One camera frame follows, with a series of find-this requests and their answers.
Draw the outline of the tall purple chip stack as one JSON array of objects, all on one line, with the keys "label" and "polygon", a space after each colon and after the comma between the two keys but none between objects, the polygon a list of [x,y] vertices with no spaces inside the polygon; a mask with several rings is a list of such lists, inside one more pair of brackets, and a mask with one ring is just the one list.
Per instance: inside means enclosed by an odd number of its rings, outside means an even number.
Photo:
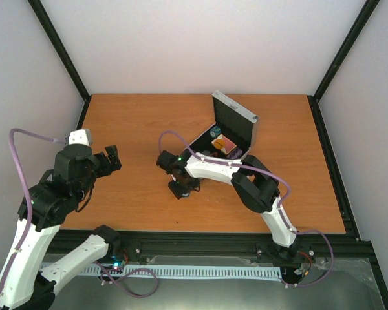
[{"label": "tall purple chip stack", "polygon": [[233,149],[228,155],[227,155],[227,159],[229,160],[236,160],[236,159],[239,159],[241,158],[243,155],[243,150],[240,149],[239,147],[236,147],[235,149]]}]

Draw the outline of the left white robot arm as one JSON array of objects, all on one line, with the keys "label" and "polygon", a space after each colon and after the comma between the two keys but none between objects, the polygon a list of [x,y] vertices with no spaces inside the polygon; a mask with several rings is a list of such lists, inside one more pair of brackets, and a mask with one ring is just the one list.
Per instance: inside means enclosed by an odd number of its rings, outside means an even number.
[{"label": "left white robot arm", "polygon": [[16,235],[0,272],[1,309],[49,309],[59,292],[88,265],[118,258],[120,235],[101,225],[77,248],[48,267],[41,263],[61,224],[88,204],[97,178],[122,167],[116,146],[95,154],[87,145],[67,145],[29,190],[18,210]]}]

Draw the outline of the aluminium poker case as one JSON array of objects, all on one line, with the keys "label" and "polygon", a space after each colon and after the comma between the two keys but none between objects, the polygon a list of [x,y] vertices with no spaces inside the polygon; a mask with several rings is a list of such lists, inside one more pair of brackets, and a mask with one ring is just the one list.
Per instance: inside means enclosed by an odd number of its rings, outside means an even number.
[{"label": "aluminium poker case", "polygon": [[216,137],[212,138],[209,131],[212,127],[218,126],[221,128],[222,135],[234,142],[236,147],[242,149],[243,155],[240,159],[243,159],[255,145],[259,116],[218,90],[212,94],[212,98],[214,123],[189,146],[195,152],[207,156],[210,156],[212,152],[217,152],[216,158],[227,159],[227,155],[211,144]]}]

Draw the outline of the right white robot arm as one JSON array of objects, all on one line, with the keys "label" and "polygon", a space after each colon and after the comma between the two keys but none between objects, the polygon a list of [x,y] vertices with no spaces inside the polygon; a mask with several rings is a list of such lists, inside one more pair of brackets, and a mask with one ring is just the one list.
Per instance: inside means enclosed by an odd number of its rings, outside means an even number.
[{"label": "right white robot arm", "polygon": [[157,166],[171,175],[170,191],[178,199],[200,191],[200,181],[209,179],[231,185],[243,205],[260,214],[268,226],[273,242],[278,246],[277,255],[291,261],[299,247],[297,229],[283,208],[280,178],[272,174],[255,156],[242,160],[226,160],[196,153],[177,156],[162,151]]}]

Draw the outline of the orange blue round button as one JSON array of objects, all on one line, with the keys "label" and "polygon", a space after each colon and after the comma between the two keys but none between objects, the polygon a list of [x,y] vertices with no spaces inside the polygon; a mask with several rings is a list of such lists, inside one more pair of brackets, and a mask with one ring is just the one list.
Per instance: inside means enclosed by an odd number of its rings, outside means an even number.
[{"label": "orange blue round button", "polygon": [[223,138],[216,138],[212,141],[212,145],[219,150],[222,150],[225,148],[226,144]]}]

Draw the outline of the playing card deck box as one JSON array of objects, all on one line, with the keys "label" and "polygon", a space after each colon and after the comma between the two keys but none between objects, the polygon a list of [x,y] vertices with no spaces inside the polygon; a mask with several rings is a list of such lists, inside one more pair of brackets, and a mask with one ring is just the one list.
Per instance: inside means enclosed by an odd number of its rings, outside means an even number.
[{"label": "playing card deck box", "polygon": [[234,143],[234,142],[232,142],[230,139],[228,139],[226,136],[224,136],[224,135],[219,135],[219,136],[217,136],[216,138],[223,138],[224,139],[224,141],[225,141],[225,144],[226,144],[226,146],[225,146],[225,148],[224,149],[222,149],[222,150],[220,150],[223,154],[225,154],[225,155],[228,155],[233,149],[235,149],[236,148],[236,144]]}]

